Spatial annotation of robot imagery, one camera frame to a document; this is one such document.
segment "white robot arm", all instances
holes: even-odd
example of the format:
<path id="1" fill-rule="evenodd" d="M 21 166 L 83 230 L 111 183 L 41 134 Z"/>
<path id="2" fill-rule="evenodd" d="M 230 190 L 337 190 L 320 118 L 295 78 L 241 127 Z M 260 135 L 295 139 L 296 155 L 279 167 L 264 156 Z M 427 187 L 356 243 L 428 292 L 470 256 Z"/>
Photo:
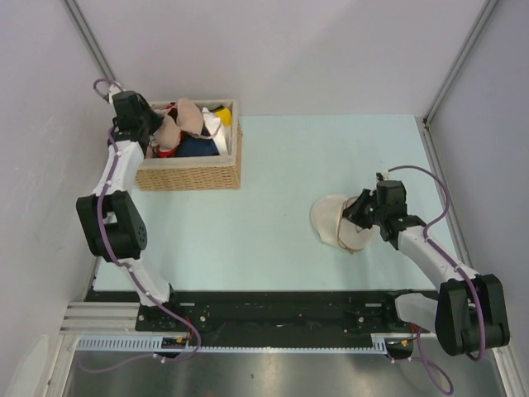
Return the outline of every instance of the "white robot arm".
<path id="1" fill-rule="evenodd" d="M 114 143 L 108 146 L 107 165 L 92 195 L 79 198 L 76 207 L 90 251 L 108 262 L 117 262 L 127 278 L 133 274 L 137 283 L 132 284 L 140 295 L 141 304 L 154 306 L 153 300 L 148 299 L 145 293 L 165 303 L 169 300 L 171 288 L 158 272 L 142 261 L 141 252 L 147 245 L 147 231 L 130 192 L 138 167 L 145 157 L 150 135 L 160 127 L 161 119 L 143 97 L 133 91 L 117 93 L 112 99 L 117 128 L 110 132 Z M 97 201 L 103 192 L 102 211 L 107 220 L 104 227 L 118 261 L 109 256 L 104 246 L 101 220 L 96 214 Z"/>
<path id="2" fill-rule="evenodd" d="M 450 355 L 507 345 L 510 338 L 503 287 L 449 254 L 417 216 L 408 215 L 401 181 L 380 175 L 374 191 L 364 189 L 342 217 L 362 228 L 380 227 L 385 242 L 414 261 L 435 285 L 438 299 L 412 290 L 393 293 L 398 319 L 434 332 Z"/>

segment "red object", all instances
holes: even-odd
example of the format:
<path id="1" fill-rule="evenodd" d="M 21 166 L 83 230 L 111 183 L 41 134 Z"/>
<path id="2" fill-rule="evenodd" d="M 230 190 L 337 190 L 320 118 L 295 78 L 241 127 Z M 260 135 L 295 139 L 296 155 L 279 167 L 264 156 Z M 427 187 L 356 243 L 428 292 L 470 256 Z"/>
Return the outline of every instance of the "red object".
<path id="1" fill-rule="evenodd" d="M 174 153 L 176 153 L 176 149 L 178 148 L 178 146 L 176 146 L 173 150 L 171 151 L 161 151 L 160 150 L 160 147 L 157 146 L 156 147 L 156 155 L 158 155 L 158 157 L 164 159 L 164 158 L 167 158 L 167 157 L 174 157 Z"/>

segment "white wall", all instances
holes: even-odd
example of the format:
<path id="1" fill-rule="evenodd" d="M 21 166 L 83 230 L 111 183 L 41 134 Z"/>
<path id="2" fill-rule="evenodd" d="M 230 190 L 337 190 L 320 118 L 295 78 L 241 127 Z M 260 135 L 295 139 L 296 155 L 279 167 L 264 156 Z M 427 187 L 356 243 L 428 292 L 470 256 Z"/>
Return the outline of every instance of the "white wall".
<path id="1" fill-rule="evenodd" d="M 504 1 L 432 125 L 469 253 L 503 282 L 529 370 L 529 2 Z"/>
<path id="2" fill-rule="evenodd" d="M 484 0 L 82 0 L 122 83 L 244 114 L 424 116 Z"/>
<path id="3" fill-rule="evenodd" d="M 40 334 L 54 339 L 88 280 L 75 200 L 106 157 L 112 109 L 98 71 L 57 0 L 0 2 L 0 395 Z"/>

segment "light blue table surface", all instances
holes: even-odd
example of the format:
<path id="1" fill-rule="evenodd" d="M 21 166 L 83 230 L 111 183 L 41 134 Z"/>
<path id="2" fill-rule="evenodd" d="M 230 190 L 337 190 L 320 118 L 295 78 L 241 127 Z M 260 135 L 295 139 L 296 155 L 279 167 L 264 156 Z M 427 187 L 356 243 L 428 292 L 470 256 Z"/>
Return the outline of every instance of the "light blue table surface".
<path id="1" fill-rule="evenodd" d="M 380 237 L 353 255 L 324 245 L 311 206 L 328 194 L 354 196 L 395 165 L 428 167 L 411 115 L 242 117 L 239 190 L 141 192 L 132 198 L 149 233 L 145 262 L 175 289 L 430 289 L 426 276 Z M 408 211 L 441 212 L 434 182 L 413 170 L 392 173 Z M 432 228 L 450 251 L 446 222 Z M 131 282 L 102 262 L 95 290 Z"/>

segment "wicker basket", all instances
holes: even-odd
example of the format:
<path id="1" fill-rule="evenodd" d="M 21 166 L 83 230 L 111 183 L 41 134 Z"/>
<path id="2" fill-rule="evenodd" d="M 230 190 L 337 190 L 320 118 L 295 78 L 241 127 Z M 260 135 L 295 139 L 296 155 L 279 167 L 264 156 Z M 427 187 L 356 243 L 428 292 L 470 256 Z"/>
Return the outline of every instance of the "wicker basket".
<path id="1" fill-rule="evenodd" d="M 231 110 L 231 130 L 226 137 L 228 155 L 145 159 L 136 174 L 141 190 L 239 189 L 241 186 L 242 131 L 237 103 L 231 100 L 195 101 L 199 108 L 220 105 Z M 169 102 L 152 103 L 165 108 Z"/>

